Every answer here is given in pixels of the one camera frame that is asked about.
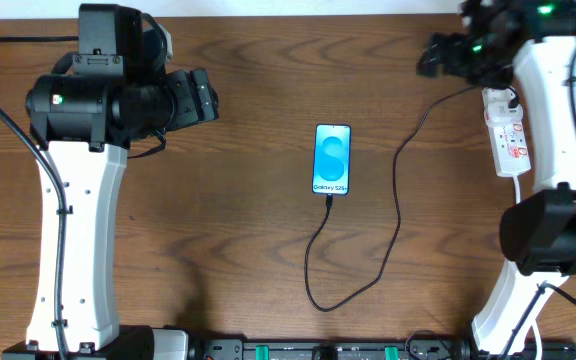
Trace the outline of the blue Galaxy smartphone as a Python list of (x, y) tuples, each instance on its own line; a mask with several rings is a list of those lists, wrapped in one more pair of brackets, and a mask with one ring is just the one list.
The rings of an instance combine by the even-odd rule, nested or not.
[(349, 192), (351, 134), (349, 125), (318, 124), (315, 130), (312, 192), (346, 196)]

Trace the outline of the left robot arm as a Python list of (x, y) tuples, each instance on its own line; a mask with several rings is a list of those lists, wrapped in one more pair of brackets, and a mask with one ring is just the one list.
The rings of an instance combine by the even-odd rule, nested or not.
[(115, 4), (79, 9), (78, 49), (26, 97), (42, 191), (38, 289), (6, 359), (192, 359), (179, 329), (125, 326), (113, 285), (116, 208), (133, 142), (215, 120), (207, 72), (167, 72), (169, 33)]

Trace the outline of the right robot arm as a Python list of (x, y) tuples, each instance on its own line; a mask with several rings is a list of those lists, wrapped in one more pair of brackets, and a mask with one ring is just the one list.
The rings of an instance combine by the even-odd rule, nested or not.
[(461, 33), (436, 33), (417, 71), (507, 89), (518, 81), (528, 108), (534, 192), (500, 222), (505, 258), (454, 359), (560, 359), (570, 347), (527, 349), (530, 327), (576, 274), (576, 2), (498, 0), (461, 4)]

